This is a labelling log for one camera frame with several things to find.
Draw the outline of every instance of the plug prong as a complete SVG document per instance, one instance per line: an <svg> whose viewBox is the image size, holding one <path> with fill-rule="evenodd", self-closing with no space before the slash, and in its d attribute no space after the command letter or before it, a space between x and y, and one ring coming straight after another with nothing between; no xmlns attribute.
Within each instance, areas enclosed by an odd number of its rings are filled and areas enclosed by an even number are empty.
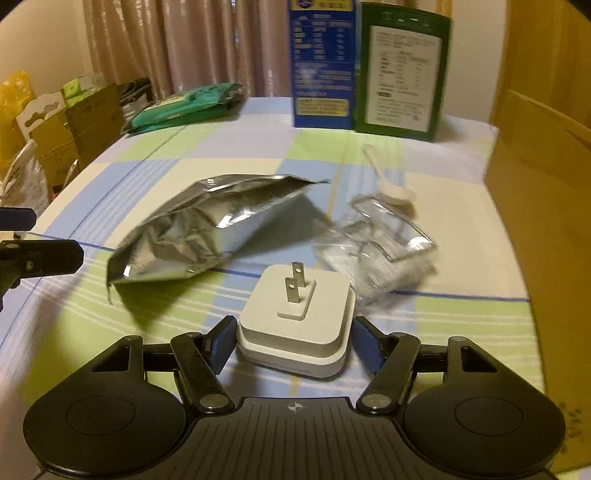
<svg viewBox="0 0 591 480"><path fill-rule="evenodd" d="M306 286L306 277L304 276L304 264L302 262L292 262L291 269L298 287Z"/></svg>
<svg viewBox="0 0 591 480"><path fill-rule="evenodd" d="M294 278L285 279L285 291L287 292L287 301L290 303L300 302L300 292L297 290L297 283Z"/></svg>

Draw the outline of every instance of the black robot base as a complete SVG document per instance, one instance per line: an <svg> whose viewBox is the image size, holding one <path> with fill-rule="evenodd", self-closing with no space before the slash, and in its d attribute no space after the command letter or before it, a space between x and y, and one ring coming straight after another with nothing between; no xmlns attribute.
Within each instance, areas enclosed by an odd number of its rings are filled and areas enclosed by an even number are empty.
<svg viewBox="0 0 591 480"><path fill-rule="evenodd" d="M228 316L170 344L124 337L50 390L23 427L40 479L554 478L560 410L464 337L421 345L357 317L353 347L375 377L355 407L339 397L235 405L216 374L236 327ZM174 372L181 401L147 371ZM444 381L409 401L419 372Z"/></svg>

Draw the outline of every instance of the cardboard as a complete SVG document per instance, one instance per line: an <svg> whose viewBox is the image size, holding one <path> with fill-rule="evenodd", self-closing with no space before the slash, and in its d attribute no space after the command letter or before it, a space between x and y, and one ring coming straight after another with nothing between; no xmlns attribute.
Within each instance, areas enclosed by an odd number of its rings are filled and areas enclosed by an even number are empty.
<svg viewBox="0 0 591 480"><path fill-rule="evenodd" d="M361 4L355 131L433 141L452 21L382 3Z"/></svg>
<svg viewBox="0 0 591 480"><path fill-rule="evenodd" d="M31 138L50 186L63 185L74 160L87 167L121 136L123 124L116 86L111 85L36 127Z"/></svg>
<svg viewBox="0 0 591 480"><path fill-rule="evenodd" d="M553 471L582 468L591 463L591 131L510 90L497 121L486 185L530 294L546 394L567 424Z"/></svg>
<svg viewBox="0 0 591 480"><path fill-rule="evenodd" d="M355 95L353 0L289 0L295 127L351 129Z"/></svg>

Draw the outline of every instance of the beige curtain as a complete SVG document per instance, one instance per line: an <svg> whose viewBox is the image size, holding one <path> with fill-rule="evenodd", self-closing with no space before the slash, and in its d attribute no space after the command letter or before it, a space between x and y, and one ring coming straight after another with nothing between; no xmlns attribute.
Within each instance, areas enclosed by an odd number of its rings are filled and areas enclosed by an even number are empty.
<svg viewBox="0 0 591 480"><path fill-rule="evenodd" d="M284 0L84 0L93 68L109 82L148 76L154 95L241 82L290 94Z"/></svg>

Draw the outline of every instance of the blue box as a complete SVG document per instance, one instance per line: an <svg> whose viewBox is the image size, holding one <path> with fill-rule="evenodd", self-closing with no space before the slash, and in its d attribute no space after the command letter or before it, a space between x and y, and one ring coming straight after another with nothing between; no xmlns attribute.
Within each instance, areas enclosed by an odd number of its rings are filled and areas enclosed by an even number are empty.
<svg viewBox="0 0 591 480"><path fill-rule="evenodd" d="M354 0L290 0L294 126L351 129Z"/></svg>

